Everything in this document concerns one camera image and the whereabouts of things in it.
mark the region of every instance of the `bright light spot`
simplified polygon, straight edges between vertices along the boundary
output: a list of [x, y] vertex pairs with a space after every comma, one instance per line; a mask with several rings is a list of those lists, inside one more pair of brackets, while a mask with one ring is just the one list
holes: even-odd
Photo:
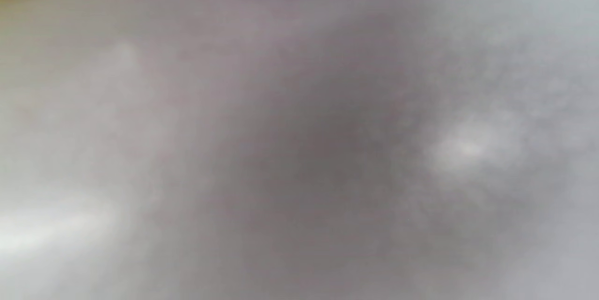
[[496, 168], [511, 165], [520, 152], [517, 125], [471, 119], [447, 131], [436, 147], [437, 170], [451, 176], [468, 176], [482, 164]]
[[0, 259], [94, 245], [114, 230], [116, 220], [109, 206], [90, 200], [0, 214]]

